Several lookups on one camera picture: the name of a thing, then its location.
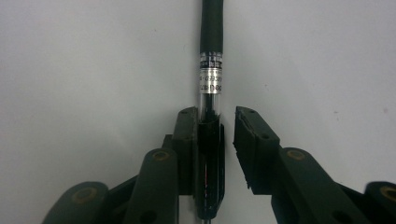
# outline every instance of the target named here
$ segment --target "black plastic part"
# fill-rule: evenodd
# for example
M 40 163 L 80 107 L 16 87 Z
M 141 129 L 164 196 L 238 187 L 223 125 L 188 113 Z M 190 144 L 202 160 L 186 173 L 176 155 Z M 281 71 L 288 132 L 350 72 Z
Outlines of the black plastic part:
M 197 144 L 198 109 L 189 107 L 178 112 L 171 138 L 166 135 L 163 147 L 172 148 L 178 157 L 180 195 L 192 195 L 192 152 Z
M 106 223 L 118 224 L 122 222 L 136 180 L 137 176 L 134 176 L 108 192 L 103 217 Z
M 274 170 L 299 214 L 299 223 L 370 223 L 306 151 L 280 149 Z
M 273 195 L 271 205 L 278 224 L 299 223 L 300 216 L 287 193 Z
M 350 201 L 352 201 L 361 211 L 363 211 L 365 205 L 364 195 L 344 185 L 338 184 L 338 186 L 346 194 Z
M 97 223 L 107 197 L 107 186 L 99 182 L 84 182 L 67 190 L 52 206 L 43 224 Z
M 223 51 L 223 0 L 203 0 L 200 52 Z
M 233 145 L 254 194 L 271 194 L 272 166 L 279 137 L 256 111 L 238 106 L 235 112 Z
M 389 182 L 369 183 L 364 192 L 364 212 L 374 223 L 396 223 L 396 185 Z
M 143 160 L 123 224 L 178 223 L 177 154 L 151 150 Z

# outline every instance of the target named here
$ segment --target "pen barrel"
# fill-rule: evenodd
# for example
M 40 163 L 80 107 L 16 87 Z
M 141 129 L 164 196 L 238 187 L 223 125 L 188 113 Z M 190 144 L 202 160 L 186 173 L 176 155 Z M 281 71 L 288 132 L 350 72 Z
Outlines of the pen barrel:
M 223 0 L 203 0 L 200 52 L 219 52 L 223 48 Z

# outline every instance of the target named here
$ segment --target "black pen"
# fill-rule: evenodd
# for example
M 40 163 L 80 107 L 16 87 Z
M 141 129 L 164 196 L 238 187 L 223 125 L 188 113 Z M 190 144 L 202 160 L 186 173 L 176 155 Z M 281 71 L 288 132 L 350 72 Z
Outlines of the black pen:
M 221 148 L 223 0 L 203 0 L 200 43 L 200 105 L 194 197 L 198 217 L 210 223 L 224 195 L 224 148 Z

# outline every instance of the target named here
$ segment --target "white wall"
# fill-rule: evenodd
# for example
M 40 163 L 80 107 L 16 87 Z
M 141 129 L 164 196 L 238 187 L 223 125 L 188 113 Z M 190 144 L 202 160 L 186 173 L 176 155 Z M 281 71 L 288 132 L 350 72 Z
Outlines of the white wall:
M 68 188 L 110 188 L 197 105 L 201 1 L 0 2 L 0 223 L 40 223 Z M 214 223 L 276 223 L 234 155 L 237 105 L 359 191 L 396 182 L 396 2 L 224 4 L 227 186 Z M 193 223 L 189 199 L 180 223 Z

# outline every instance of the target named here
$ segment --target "pen label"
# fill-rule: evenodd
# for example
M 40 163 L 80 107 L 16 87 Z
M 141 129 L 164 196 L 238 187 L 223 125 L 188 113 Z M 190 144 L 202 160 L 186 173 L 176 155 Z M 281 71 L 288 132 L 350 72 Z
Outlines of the pen label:
M 218 68 L 222 69 L 222 62 L 219 61 L 202 61 L 200 68 Z
M 200 93 L 221 94 L 222 71 L 218 68 L 201 68 Z

